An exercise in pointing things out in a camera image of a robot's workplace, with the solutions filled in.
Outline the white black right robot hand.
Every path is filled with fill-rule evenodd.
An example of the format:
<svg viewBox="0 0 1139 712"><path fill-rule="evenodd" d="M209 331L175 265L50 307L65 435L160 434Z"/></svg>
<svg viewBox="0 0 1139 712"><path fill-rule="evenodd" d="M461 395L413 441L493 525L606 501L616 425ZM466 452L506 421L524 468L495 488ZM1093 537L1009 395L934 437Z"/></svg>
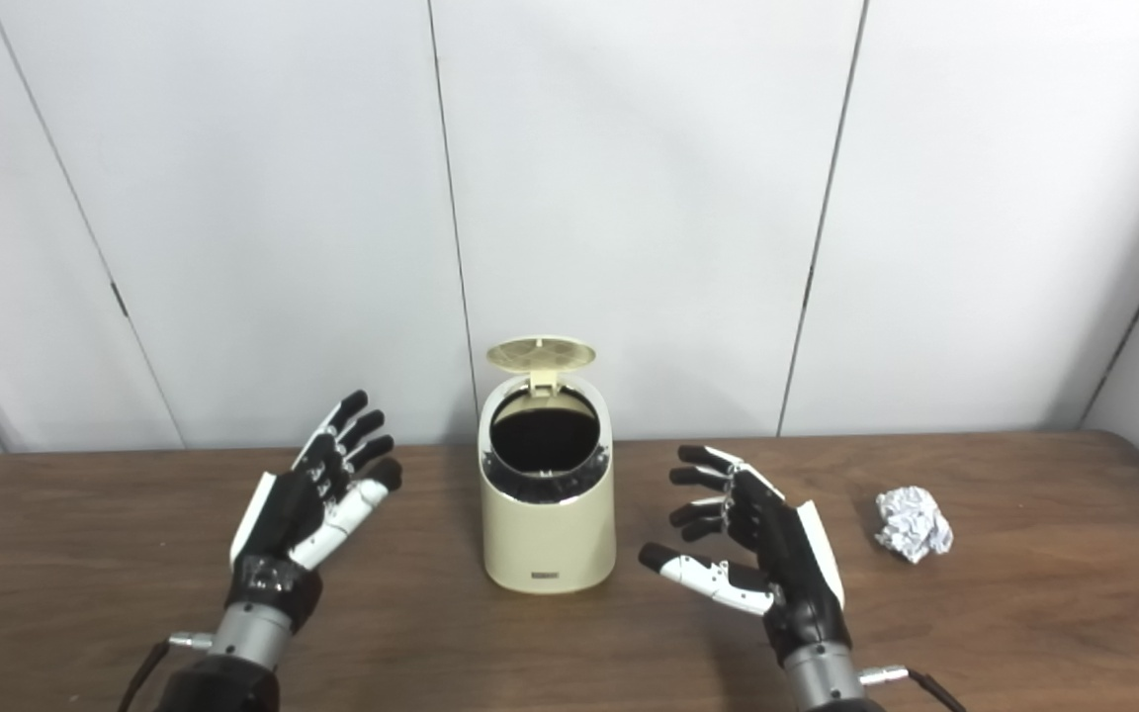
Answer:
<svg viewBox="0 0 1139 712"><path fill-rule="evenodd" d="M686 542L724 535L755 555L755 565L714 562L645 545L639 563L678 586L729 608L762 617L768 643L782 663L809 646L853 648L835 555L812 501L795 506L763 473L714 447L678 447L677 486L713 496L679 506L667 521Z"/></svg>

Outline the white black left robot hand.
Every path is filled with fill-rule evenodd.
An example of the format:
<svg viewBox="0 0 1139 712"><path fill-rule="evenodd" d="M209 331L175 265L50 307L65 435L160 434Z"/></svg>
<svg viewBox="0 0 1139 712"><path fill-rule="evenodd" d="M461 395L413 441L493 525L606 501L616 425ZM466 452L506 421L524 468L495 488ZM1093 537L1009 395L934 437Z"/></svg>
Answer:
<svg viewBox="0 0 1139 712"><path fill-rule="evenodd" d="M298 635L322 596L321 564L402 484L384 423L368 394L353 392L288 469L262 474L230 545L227 604L267 605Z"/></svg>

